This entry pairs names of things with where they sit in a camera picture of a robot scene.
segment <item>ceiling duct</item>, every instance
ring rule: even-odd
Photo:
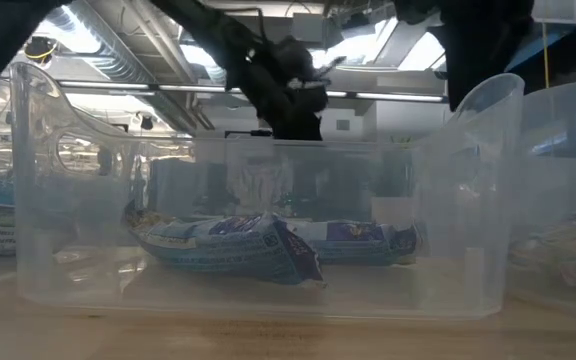
[[[92,38],[101,44],[101,48],[95,53],[98,57],[88,57],[84,60],[110,80],[122,83],[157,82],[88,2],[75,1],[68,7],[57,8],[46,20],[65,33],[73,33],[73,36],[86,31],[87,34],[79,34],[82,40],[92,35]],[[197,124],[192,114],[166,94],[156,93],[154,96],[140,99],[156,109],[164,121],[176,131],[194,134]]]

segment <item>table surface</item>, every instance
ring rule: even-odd
[[[478,321],[56,310],[0,281],[0,359],[576,359],[576,313],[515,299]]]

